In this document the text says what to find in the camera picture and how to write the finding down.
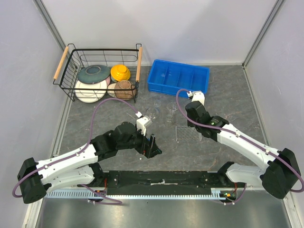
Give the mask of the clear acrylic tube rack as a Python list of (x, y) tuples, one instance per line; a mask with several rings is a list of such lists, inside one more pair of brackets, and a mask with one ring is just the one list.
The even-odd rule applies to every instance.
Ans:
[(202, 140), (202, 136), (195, 128), (188, 126), (175, 126), (176, 141), (198, 141)]

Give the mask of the blue plastic divided bin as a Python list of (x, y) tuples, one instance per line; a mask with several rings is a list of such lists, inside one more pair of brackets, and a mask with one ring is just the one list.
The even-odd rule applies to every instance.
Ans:
[(208, 91), (210, 70), (204, 66), (194, 66), (156, 59), (147, 79), (148, 90), (175, 96), (180, 89)]

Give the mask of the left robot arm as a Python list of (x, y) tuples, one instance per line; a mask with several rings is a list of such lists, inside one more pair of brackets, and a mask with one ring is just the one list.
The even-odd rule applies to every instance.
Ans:
[(36, 202), (54, 190), (71, 185), (99, 187), (104, 182), (100, 161), (114, 157), (119, 150), (135, 149), (146, 158), (161, 154), (155, 136), (145, 134), (145, 126), (123, 122), (114, 130), (90, 139), (85, 145), (55, 158), (26, 159), (17, 175), (17, 188), (25, 204)]

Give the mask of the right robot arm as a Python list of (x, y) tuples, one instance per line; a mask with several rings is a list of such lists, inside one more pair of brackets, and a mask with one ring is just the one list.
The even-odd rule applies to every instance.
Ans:
[(232, 183), (262, 186), (270, 195), (283, 199), (291, 192), (301, 173), (293, 151), (267, 146), (238, 130), (220, 116), (210, 116), (200, 101), (185, 107), (188, 125), (204, 137), (226, 145), (254, 163), (254, 166), (227, 162), (218, 174), (218, 183), (228, 187)]

